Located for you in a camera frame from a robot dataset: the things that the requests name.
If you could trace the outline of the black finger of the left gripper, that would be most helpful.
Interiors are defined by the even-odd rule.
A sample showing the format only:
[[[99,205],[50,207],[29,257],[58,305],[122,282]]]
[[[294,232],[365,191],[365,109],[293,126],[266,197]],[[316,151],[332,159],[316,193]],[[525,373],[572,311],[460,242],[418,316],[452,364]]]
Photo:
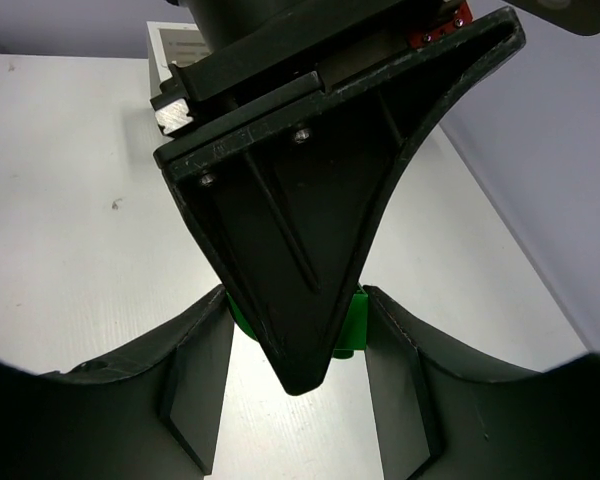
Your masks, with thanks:
[[[323,381],[388,201],[432,129],[473,86],[437,80],[458,56],[405,56],[154,154],[187,228],[283,388]]]

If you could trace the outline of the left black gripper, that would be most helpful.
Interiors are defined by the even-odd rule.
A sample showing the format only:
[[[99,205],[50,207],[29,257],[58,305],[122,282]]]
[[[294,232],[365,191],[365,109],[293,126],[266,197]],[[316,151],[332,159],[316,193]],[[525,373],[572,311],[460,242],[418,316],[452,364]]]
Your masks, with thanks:
[[[480,82],[515,55],[525,34],[513,9],[478,20],[463,1],[184,1],[209,53],[171,65],[151,100],[162,134],[177,138],[218,126],[226,132],[322,90],[330,94],[405,56],[418,63],[446,54],[458,75],[415,73],[437,80]]]

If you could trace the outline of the lime green lego brick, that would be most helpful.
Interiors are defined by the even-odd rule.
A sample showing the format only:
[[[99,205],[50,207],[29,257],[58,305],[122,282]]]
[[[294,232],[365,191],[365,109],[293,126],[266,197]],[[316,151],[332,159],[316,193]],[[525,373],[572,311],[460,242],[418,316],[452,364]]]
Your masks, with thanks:
[[[251,326],[248,324],[231,296],[228,296],[228,301],[231,315],[236,325],[250,339],[258,341]],[[333,350],[333,359],[347,360],[352,358],[356,351],[364,351],[366,349],[368,310],[368,294],[362,286],[359,285],[353,295],[338,341]]]

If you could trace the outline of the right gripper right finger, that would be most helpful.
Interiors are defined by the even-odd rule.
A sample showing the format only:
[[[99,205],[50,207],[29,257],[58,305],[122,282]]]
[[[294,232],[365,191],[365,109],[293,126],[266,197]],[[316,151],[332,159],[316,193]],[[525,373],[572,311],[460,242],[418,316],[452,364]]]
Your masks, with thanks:
[[[365,360],[388,479],[600,479],[600,353],[545,372],[368,289]]]

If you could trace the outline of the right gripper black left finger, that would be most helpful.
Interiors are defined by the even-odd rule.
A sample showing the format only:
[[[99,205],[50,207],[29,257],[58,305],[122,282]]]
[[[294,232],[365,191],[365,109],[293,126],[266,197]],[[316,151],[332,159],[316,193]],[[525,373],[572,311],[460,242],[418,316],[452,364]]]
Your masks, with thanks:
[[[69,372],[0,362],[0,479],[208,476],[233,333],[219,286]]]

